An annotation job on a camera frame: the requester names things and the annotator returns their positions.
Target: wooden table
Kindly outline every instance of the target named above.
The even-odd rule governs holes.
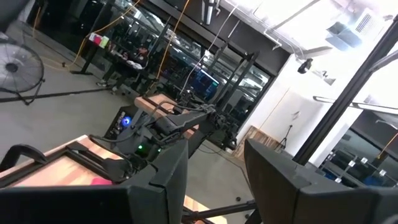
[[[155,96],[150,96],[149,97],[150,100],[152,100],[154,103],[159,104],[163,101],[167,101],[167,102],[171,102],[176,104],[175,101],[171,100],[169,97],[163,95],[163,94],[159,94],[159,95],[155,95]],[[142,97],[137,97],[134,100],[134,104],[136,107],[138,107],[139,109],[141,109],[142,111],[144,111],[145,113],[151,113],[156,106],[154,106],[153,104],[149,103],[148,101],[146,101],[145,99],[143,99]],[[171,111],[174,108],[174,105],[168,104],[168,103],[164,103],[162,104],[162,107],[167,110],[167,111]],[[159,118],[161,116],[166,116],[166,113],[164,113],[162,110],[157,110],[154,113],[154,116],[156,118]],[[191,129],[189,129],[188,131],[186,131],[184,133],[184,136],[186,138],[190,138],[193,135],[194,131],[192,131]]]
[[[80,144],[87,147],[91,152],[101,156],[103,159],[112,158],[112,159],[120,159],[119,156],[109,152],[102,147],[96,145],[88,139],[88,136],[80,136],[70,142],[62,144],[55,149],[47,151],[45,153],[46,156],[51,155],[52,153],[57,152],[58,150],[63,149],[66,145],[72,142],[79,142]],[[23,162],[17,166],[14,166],[4,172],[0,173],[0,177],[4,177],[5,175],[10,174],[24,166],[27,166],[34,161],[32,159]],[[42,168],[40,171],[37,171],[35,174],[32,174],[16,183],[13,184],[13,187],[28,187],[28,186],[65,186],[65,185],[90,185],[91,181],[95,178],[99,177],[99,175],[94,172],[88,170],[87,168],[79,165],[77,162],[67,158],[61,157],[46,167]],[[195,201],[194,199],[185,196],[184,206],[193,211],[204,211],[208,210],[204,205]],[[214,217],[209,218],[210,221],[216,224],[227,224],[227,221],[224,217]]]

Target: concrete floor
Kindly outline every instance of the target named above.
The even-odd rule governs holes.
[[[22,40],[21,27],[12,26],[7,33],[12,38]],[[26,44],[40,56],[59,62],[73,60],[74,54],[48,37],[38,33],[40,42],[26,37]],[[79,69],[84,60],[78,60],[72,69]],[[98,89],[95,82],[103,72],[91,66],[95,76],[71,75],[58,65],[59,69],[45,68],[45,78],[40,94],[61,93],[66,91]],[[0,98],[13,97],[0,93]],[[38,99],[30,106],[20,101],[0,105],[0,157],[14,144],[30,144],[47,151],[55,146],[77,138],[83,134],[103,135],[121,106],[132,101],[123,96],[114,96],[107,91],[84,93]],[[230,158],[229,154],[215,154],[219,149],[210,142],[200,147],[188,164],[187,195],[209,208],[237,204],[236,197],[242,202],[251,200],[252,195],[244,175],[239,168],[242,163]],[[225,216],[229,224],[244,223],[246,213]]]

